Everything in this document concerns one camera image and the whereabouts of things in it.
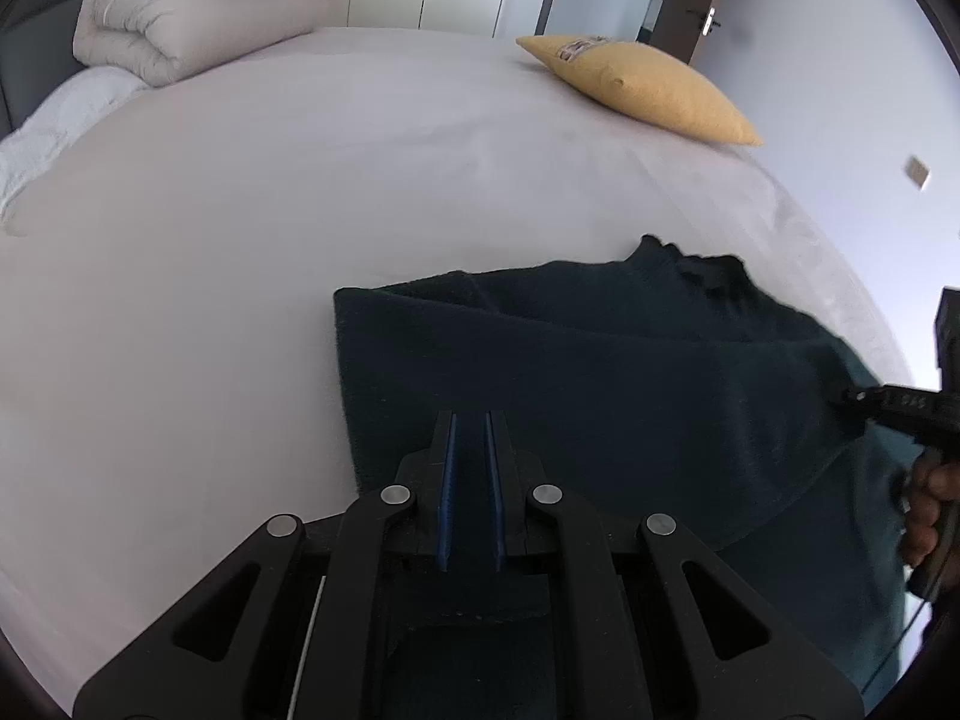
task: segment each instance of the silver screw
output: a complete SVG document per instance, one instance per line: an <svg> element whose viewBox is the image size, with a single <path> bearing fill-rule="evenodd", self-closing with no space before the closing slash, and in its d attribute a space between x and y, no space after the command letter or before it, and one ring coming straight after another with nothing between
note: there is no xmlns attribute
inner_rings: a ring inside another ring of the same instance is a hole
<svg viewBox="0 0 960 720"><path fill-rule="evenodd" d="M550 506L555 503L560 503L560 498L563 498L563 490L556 485L540 485L534 488L534 500L537 503Z"/></svg>
<svg viewBox="0 0 960 720"><path fill-rule="evenodd" d="M277 538L290 536L294 531L296 531L296 519L290 517L290 514L277 514L267 523L267 533Z"/></svg>
<svg viewBox="0 0 960 720"><path fill-rule="evenodd" d="M651 514L647 517L647 530L657 536L669 536L677 530L677 520L669 514Z"/></svg>
<svg viewBox="0 0 960 720"><path fill-rule="evenodd" d="M380 499L391 506L399 506L410 500L410 490L403 485L390 485L389 488L383 488Z"/></svg>

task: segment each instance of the yellow pillow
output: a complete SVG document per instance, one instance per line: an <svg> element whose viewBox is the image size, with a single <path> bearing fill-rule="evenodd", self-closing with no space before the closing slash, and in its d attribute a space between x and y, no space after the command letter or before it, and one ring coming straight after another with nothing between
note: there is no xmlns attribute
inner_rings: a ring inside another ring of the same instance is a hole
<svg viewBox="0 0 960 720"><path fill-rule="evenodd" d="M521 37L517 45L614 111L702 141L763 145L719 89L661 50L571 35Z"/></svg>

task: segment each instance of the human hand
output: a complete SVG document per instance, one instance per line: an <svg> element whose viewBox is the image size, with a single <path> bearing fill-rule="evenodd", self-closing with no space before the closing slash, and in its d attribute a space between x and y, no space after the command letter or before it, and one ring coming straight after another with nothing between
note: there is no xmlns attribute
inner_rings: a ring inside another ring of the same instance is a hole
<svg viewBox="0 0 960 720"><path fill-rule="evenodd" d="M933 527L940 518L942 504L960 501L960 463L939 463L940 453L927 449L917 458L907 488L910 511L905 516L906 531L899 555L906 565L916 568L937 548L939 535ZM954 549L943 575L944 589L960 586L960 550Z"/></svg>

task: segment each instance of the beige folded quilt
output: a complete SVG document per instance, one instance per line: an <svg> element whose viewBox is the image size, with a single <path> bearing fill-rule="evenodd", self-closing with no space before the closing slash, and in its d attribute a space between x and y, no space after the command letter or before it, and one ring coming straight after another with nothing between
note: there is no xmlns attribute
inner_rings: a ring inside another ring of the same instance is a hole
<svg viewBox="0 0 960 720"><path fill-rule="evenodd" d="M151 86L176 81L313 31L328 0L83 0L73 52Z"/></svg>

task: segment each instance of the door handle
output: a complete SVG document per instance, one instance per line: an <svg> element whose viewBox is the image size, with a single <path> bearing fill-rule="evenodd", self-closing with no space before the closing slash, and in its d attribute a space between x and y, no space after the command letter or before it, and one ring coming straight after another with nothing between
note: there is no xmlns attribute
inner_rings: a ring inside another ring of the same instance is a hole
<svg viewBox="0 0 960 720"><path fill-rule="evenodd" d="M700 17L700 34L704 37L707 37L707 35L713 31L714 26L723 26L718 20L713 18L717 12L715 7L709 9L707 13L704 13L702 10L688 10L686 12Z"/></svg>

